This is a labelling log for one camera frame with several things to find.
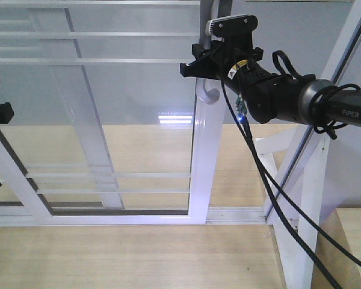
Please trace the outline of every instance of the horizontal bar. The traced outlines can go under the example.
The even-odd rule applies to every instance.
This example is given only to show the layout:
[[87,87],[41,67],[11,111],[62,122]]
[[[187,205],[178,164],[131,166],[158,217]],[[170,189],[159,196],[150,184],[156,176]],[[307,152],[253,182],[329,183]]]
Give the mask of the horizontal bar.
[[199,1],[0,0],[0,8],[73,8],[83,5],[199,6]]
[[0,20],[0,25],[24,25],[31,24],[29,20]]
[[93,37],[197,37],[192,32],[31,32],[0,31],[0,39],[90,39]]
[[32,216],[0,216],[0,227],[30,227],[39,225]]
[[211,225],[265,225],[262,207],[210,207],[207,224]]
[[28,173],[27,178],[97,178],[97,177],[114,177],[114,178],[190,178],[190,173]]
[[31,168],[74,168],[74,167],[109,167],[109,164],[104,165],[89,165],[87,163],[39,163],[39,164],[25,164],[27,169]]
[[4,65],[53,65],[75,66],[115,63],[189,63],[192,59],[177,58],[0,58]]
[[20,206],[0,206],[0,216],[30,216],[25,207]]
[[0,46],[0,52],[5,52],[5,51],[41,51],[41,49],[39,47],[32,47],[32,46],[13,46],[13,47],[8,47],[8,46]]
[[99,190],[89,190],[89,189],[42,189],[37,190],[38,194],[128,194],[128,193],[190,193],[190,190],[184,188],[141,188],[141,189],[124,189],[124,190],[113,190],[113,191],[99,191]]

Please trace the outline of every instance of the wooden floor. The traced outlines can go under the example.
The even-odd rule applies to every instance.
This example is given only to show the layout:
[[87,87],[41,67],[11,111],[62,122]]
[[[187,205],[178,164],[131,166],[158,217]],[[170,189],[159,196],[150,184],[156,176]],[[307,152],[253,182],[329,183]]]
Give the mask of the wooden floor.
[[[322,228],[347,251],[361,260],[361,208],[336,209],[324,222]],[[361,289],[361,268],[320,235],[316,254],[342,288]],[[332,288],[316,267],[313,270],[312,288]]]
[[[255,125],[253,133],[265,137],[289,128],[292,126]],[[25,164],[85,161],[69,126],[8,127],[4,132]],[[118,171],[190,171],[190,130],[106,126],[105,134]],[[119,181],[125,188],[189,186],[188,179]],[[75,188],[78,184],[60,186]],[[55,202],[99,200],[92,194],[48,198]],[[187,205],[187,198],[179,198],[130,194],[125,204],[137,208]],[[16,197],[4,185],[0,200]],[[260,206],[263,201],[248,149],[236,128],[224,125],[210,206]],[[267,226],[0,228],[0,289],[280,289],[286,287],[278,256],[274,234]]]
[[0,228],[0,289],[281,289],[267,226]]

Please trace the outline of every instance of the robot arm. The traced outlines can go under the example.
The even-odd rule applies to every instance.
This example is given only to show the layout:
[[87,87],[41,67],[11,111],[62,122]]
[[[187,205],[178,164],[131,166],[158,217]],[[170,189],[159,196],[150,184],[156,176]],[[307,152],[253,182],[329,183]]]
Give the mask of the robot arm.
[[[223,82],[238,96],[239,115],[247,106],[259,123],[271,119],[313,125],[318,133],[326,132],[335,139],[335,129],[346,124],[361,126],[361,89],[355,84],[335,86],[331,81],[316,79],[313,74],[301,76],[282,51],[273,52],[273,62],[280,74],[269,73],[257,64],[263,50],[253,47],[252,32],[258,20],[252,15],[237,15],[210,20],[207,35],[211,49],[192,45],[196,60],[180,64],[180,74]],[[282,68],[281,59],[288,70]]]

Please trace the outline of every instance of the wire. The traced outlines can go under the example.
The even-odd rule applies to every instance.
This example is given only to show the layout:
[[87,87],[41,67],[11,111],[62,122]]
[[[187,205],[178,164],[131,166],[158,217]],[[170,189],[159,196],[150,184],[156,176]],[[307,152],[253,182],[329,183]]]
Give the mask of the wire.
[[336,125],[335,121],[326,121],[325,116],[327,101],[329,101],[337,92],[347,88],[353,88],[356,90],[361,89],[358,85],[353,83],[345,84],[340,87],[331,85],[320,89],[310,100],[309,116],[313,120],[313,128],[317,134],[323,134],[326,132],[332,140],[335,140],[337,138],[335,130],[347,126],[346,123]]
[[256,149],[253,143],[253,137],[251,135],[250,126],[248,125],[247,118],[244,118],[244,122],[242,123],[244,130],[242,130],[241,125],[239,124],[238,120],[235,117],[235,113],[233,111],[233,108],[231,107],[231,104],[229,102],[229,98],[227,97],[226,89],[224,87],[224,73],[223,69],[221,68],[221,86],[223,95],[226,101],[226,104],[230,110],[230,113],[239,128],[239,131],[241,132],[242,136],[244,137],[245,142],[247,143],[247,146],[250,149],[250,152],[254,158],[254,161],[257,165],[259,174],[261,176],[262,182],[264,183],[264,186],[266,188],[266,191],[269,195],[270,201],[276,210],[277,215],[279,216],[281,222],[285,226],[285,228],[288,230],[288,232],[291,234],[293,239],[301,246],[301,248],[307,253],[307,255],[311,258],[311,260],[314,262],[314,264],[318,267],[318,269],[321,271],[321,273],[325,276],[326,280],[329,281],[329,283],[332,285],[334,289],[342,289],[342,287],[338,284],[337,280],[332,276],[332,274],[326,269],[325,265],[321,262],[321,260],[315,255],[314,251],[306,244],[306,242],[298,235],[298,233],[294,230],[294,228],[290,225],[288,219],[285,217],[284,213],[282,212],[281,207],[279,207],[278,201],[276,197],[274,196],[273,192],[271,191],[271,187],[267,181],[266,174],[264,172],[264,167],[260,161],[260,159],[257,156]]
[[[289,63],[289,65],[286,65],[286,67],[288,67],[289,72],[291,72],[292,70],[295,71],[295,69],[292,67],[292,64],[289,60],[289,58],[287,57],[287,55],[282,52],[282,51],[277,51],[279,54],[279,52],[281,52],[285,58],[287,58],[287,62]],[[240,73],[242,73],[242,75],[245,77],[245,73],[240,70]],[[324,95],[320,102],[324,102],[329,100],[331,97],[333,97],[333,95],[343,89],[346,88],[354,88],[356,90],[360,90],[360,87],[355,85],[355,84],[346,84],[346,85],[342,85],[340,87],[337,86],[332,86],[329,89],[325,88],[322,89],[322,91],[320,90],[315,96],[314,96],[314,100],[312,101],[313,105],[315,103],[315,101],[321,97],[322,95],[324,95],[326,92],[330,92],[330,94],[328,95]],[[328,124],[328,127],[331,129],[339,129],[339,128],[343,128],[345,126],[347,126],[347,124],[343,123],[341,125],[335,125],[335,121],[332,121]],[[266,176],[268,177],[268,179],[273,183],[273,185],[276,187],[276,189],[278,189],[279,193],[288,201],[288,203],[313,227],[315,228],[326,240],[328,240],[332,245],[334,245],[334,247],[336,247],[341,253],[343,253],[346,257],[348,257],[350,260],[352,260],[354,263],[356,263],[358,266],[361,267],[361,260],[357,259],[354,255],[352,255],[351,253],[349,253],[349,251],[347,251],[344,247],[342,247],[335,239],[331,238],[331,236],[328,235],[328,233],[326,233],[323,229],[321,229],[321,227],[319,227],[304,211],[301,210],[301,208],[282,190],[281,186],[276,182],[276,180],[270,175],[269,171],[264,167],[264,165],[261,162],[261,166],[262,166],[262,170],[263,172],[266,174]]]

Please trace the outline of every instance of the white support beam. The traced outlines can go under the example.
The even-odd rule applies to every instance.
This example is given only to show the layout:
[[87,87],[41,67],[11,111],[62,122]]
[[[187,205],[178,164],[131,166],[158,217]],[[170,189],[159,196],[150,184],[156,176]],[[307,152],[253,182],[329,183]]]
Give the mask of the white support beam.
[[210,207],[208,225],[265,225],[262,207]]
[[11,188],[13,193],[39,223],[43,223],[47,218],[52,217],[1,142],[0,175],[5,179],[5,182]]
[[13,26],[20,26],[20,25],[31,25],[32,23],[29,20],[21,20],[21,19],[1,19],[0,26],[3,25],[13,25]]
[[74,8],[79,6],[191,6],[199,1],[129,1],[129,0],[0,0],[0,8]]
[[34,52],[34,51],[41,51],[40,47],[32,47],[32,46],[0,46],[0,52]]
[[[198,223],[205,223],[207,218],[226,110],[220,82],[215,81],[214,84],[220,91],[218,101],[213,104],[206,104],[197,97],[194,117],[189,216],[198,220]],[[202,97],[201,93],[206,92],[203,89],[203,80],[198,78],[196,94]]]
[[21,206],[11,206],[4,207],[0,206],[0,216],[30,216],[31,214],[25,207]]
[[190,173],[27,173],[27,178],[58,178],[58,179],[88,179],[88,178],[190,178]]
[[257,153],[262,155],[288,149],[296,130],[297,128],[291,128],[269,137],[257,138],[255,142]]
[[300,248],[280,220],[276,220],[274,222],[273,228],[276,235],[276,241],[278,245],[283,275],[285,277],[286,288],[296,289],[294,287],[294,271],[297,265],[294,263],[294,261],[295,253]]
[[38,194],[188,194],[190,193],[189,189],[184,188],[126,188],[118,189],[114,191],[99,191],[99,190],[90,190],[90,189],[41,189],[37,190]]
[[191,32],[34,32],[0,31],[0,39],[93,39],[99,37],[197,37]]
[[0,57],[0,65],[81,66],[116,63],[189,63],[191,58],[11,58]]
[[40,226],[33,216],[0,216],[0,227]]
[[[283,189],[284,189],[285,193],[288,194],[289,196],[291,196],[292,189],[295,187],[297,181],[300,179],[300,177],[301,177],[301,175],[303,173],[304,167],[307,164],[307,162],[309,161],[309,158],[312,156],[312,154],[313,154],[315,148],[317,147],[318,143],[320,141],[322,141],[323,138],[324,138],[324,135],[313,133],[309,137],[307,142],[305,142],[304,149],[298,155],[297,160],[295,161],[295,164],[294,164],[294,168],[288,174],[289,176],[285,181],[285,185],[283,186]],[[293,142],[292,143],[292,150],[296,151],[299,146],[300,145],[294,144],[294,142]],[[293,157],[290,158],[289,163],[292,163],[292,161],[295,159],[296,155],[297,155],[296,153],[293,154]],[[281,169],[280,169],[278,171],[278,173],[277,173],[277,176],[276,176],[276,181],[279,184],[281,183],[281,181],[283,180],[283,178],[287,174],[287,171],[285,171],[285,173],[280,173],[280,172],[283,172],[283,171],[281,171]],[[280,203],[280,206],[281,206],[282,210],[287,215],[296,214],[295,210],[290,205],[288,205],[285,201],[282,201],[283,197],[281,195],[278,195],[278,196],[279,196],[278,199],[279,199],[279,203]],[[269,209],[272,208],[269,198],[265,201],[265,204],[264,204],[264,209],[269,210],[267,208],[269,208]],[[268,225],[272,225],[274,223],[274,221],[276,219],[278,219],[278,216],[277,216],[274,209],[272,209],[270,211],[270,213],[266,214],[266,215],[267,215]]]
[[[303,187],[300,208],[318,225],[321,211],[324,178],[330,139],[324,136],[307,162],[303,173]],[[302,216],[298,220],[298,234],[315,252],[317,231]],[[294,258],[294,286],[296,289],[309,289],[312,283],[313,261],[301,249]]]

